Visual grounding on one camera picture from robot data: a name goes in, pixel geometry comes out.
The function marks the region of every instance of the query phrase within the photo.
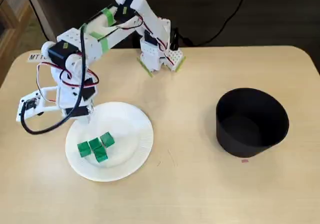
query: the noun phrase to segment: green tape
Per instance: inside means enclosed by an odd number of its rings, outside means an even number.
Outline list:
[[[104,15],[107,17],[108,26],[111,26],[116,22],[113,14],[111,13],[111,11],[108,8],[104,8],[103,10],[101,10],[101,12],[104,13]]]
[[[153,74],[148,70],[148,68],[145,66],[145,64],[141,61],[141,59],[136,58],[138,60],[138,62],[141,64],[141,66],[144,68],[145,71],[147,71],[147,73],[149,74],[149,76],[152,78]]]
[[[87,26],[86,26],[86,23],[84,23],[83,25],[81,25],[81,27],[79,29],[81,29],[82,27],[84,26],[84,32],[86,32],[86,29],[87,29]]]
[[[184,61],[185,61],[186,58],[187,58],[187,57],[183,57],[183,59],[181,60],[180,64],[178,65],[178,67],[175,69],[176,72],[179,71],[179,69],[181,68],[181,66],[182,66],[182,64],[184,63]]]
[[[93,38],[96,38],[96,39],[99,39],[99,38],[102,38],[103,35],[102,34],[99,34],[97,32],[91,32],[90,35],[93,37]]]
[[[93,38],[96,38],[96,39],[100,39],[100,38],[103,37],[102,34],[99,34],[97,32],[90,33],[90,36],[92,36]],[[99,43],[101,44],[103,53],[105,53],[105,52],[107,52],[109,50],[109,45],[108,45],[107,38],[103,38],[103,39],[99,40]]]
[[[102,52],[105,53],[109,50],[108,40],[107,38],[104,38],[100,40],[101,46],[102,46]]]

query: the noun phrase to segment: black bowl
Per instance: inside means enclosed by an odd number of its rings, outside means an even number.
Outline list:
[[[282,105],[257,89],[231,90],[216,108],[216,137],[228,153],[237,157],[255,156],[281,142],[289,130]]]

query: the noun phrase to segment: paper plate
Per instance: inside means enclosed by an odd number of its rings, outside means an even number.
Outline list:
[[[108,159],[98,163],[93,153],[80,157],[77,144],[110,132],[115,143],[106,149]],[[65,153],[71,167],[82,177],[111,182],[129,176],[147,160],[154,142],[149,118],[140,109],[109,102],[94,109],[89,124],[75,120],[66,136]]]

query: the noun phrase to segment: white robotic arm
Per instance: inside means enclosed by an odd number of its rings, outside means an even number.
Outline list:
[[[86,74],[82,99],[79,107],[71,117],[90,121],[94,111],[93,98],[97,95],[98,76],[89,70],[89,66],[109,49],[117,45],[134,31],[140,39],[140,62],[150,71],[160,70],[166,65],[175,71],[183,61],[180,49],[170,50],[171,22],[157,17],[146,0],[116,0],[118,6],[105,8],[90,19],[85,26],[84,46]],[[49,60],[56,87],[40,88],[20,100],[16,120],[21,120],[24,102],[34,100],[26,105],[24,119],[42,112],[61,110],[65,117],[75,106],[80,91],[82,77],[80,30],[71,28],[57,37],[57,43],[48,41],[41,49],[42,55]],[[47,106],[47,93],[56,91],[54,106]]]

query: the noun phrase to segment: green cube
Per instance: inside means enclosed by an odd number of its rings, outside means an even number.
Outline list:
[[[100,136],[100,139],[106,148],[110,147],[112,144],[115,143],[114,138],[111,136],[111,134],[109,132]]]
[[[95,138],[95,139],[92,139],[91,141],[89,141],[89,145],[90,145],[93,152],[95,151],[95,149],[102,147],[99,138]]]
[[[91,154],[91,149],[88,142],[79,143],[77,146],[82,158]]]
[[[98,163],[108,159],[106,150],[103,146],[94,149],[93,153],[94,153],[95,159],[98,161]]]

